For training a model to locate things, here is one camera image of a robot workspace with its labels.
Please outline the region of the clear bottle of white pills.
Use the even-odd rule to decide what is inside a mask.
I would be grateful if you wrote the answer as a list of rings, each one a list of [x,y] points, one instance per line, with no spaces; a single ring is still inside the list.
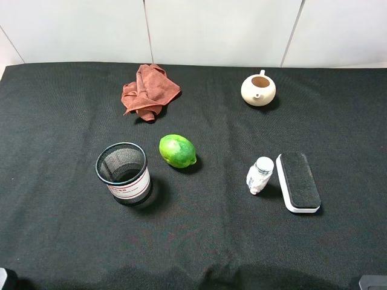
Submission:
[[[274,169],[274,162],[266,156],[259,157],[249,168],[246,184],[253,195],[260,193],[267,185]]]

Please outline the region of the green lime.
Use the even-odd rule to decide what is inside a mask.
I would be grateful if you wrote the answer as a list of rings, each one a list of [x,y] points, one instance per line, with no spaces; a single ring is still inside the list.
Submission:
[[[160,139],[159,151],[172,167],[184,169],[197,162],[195,146],[185,137],[169,134]]]

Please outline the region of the crumpled red-brown cloth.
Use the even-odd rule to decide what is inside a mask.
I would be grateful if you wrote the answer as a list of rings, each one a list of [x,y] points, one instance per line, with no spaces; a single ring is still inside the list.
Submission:
[[[171,81],[166,71],[156,64],[142,64],[136,72],[136,81],[123,86],[121,102],[125,114],[135,112],[144,121],[154,121],[181,88]]]

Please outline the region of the black mesh pen cup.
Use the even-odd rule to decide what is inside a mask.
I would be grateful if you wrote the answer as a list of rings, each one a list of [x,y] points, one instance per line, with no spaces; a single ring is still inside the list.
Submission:
[[[137,206],[151,195],[148,159],[137,144],[121,142],[107,147],[99,155],[95,171],[119,204]]]

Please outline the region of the black tablecloth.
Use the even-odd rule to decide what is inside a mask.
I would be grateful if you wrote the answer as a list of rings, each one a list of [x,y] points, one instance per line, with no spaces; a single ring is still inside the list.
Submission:
[[[182,90],[155,123],[125,114],[130,63],[9,66],[1,79],[1,266],[19,289],[351,289],[386,274],[386,71],[269,68],[262,109],[240,95],[255,68],[165,66]],[[197,162],[170,166],[169,134]],[[152,192],[119,204],[95,165],[139,145]],[[276,159],[303,153],[321,199],[287,210]],[[274,162],[257,195],[246,184]]]

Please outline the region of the cream ceramic teapot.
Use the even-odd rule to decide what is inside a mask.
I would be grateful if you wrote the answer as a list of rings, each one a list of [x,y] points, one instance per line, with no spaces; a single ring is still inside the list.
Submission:
[[[252,106],[268,105],[276,95],[274,81],[262,69],[259,74],[246,78],[241,85],[241,97]]]

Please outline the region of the black and white board eraser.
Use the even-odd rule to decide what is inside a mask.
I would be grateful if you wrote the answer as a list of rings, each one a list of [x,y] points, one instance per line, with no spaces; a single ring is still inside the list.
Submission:
[[[288,211],[316,213],[321,199],[307,157],[299,152],[279,154],[276,166],[281,192]]]

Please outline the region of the grey base part right corner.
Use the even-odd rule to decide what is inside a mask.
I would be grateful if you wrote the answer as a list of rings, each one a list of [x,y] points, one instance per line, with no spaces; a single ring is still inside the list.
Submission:
[[[387,290],[386,275],[363,275],[359,280],[361,290]]]

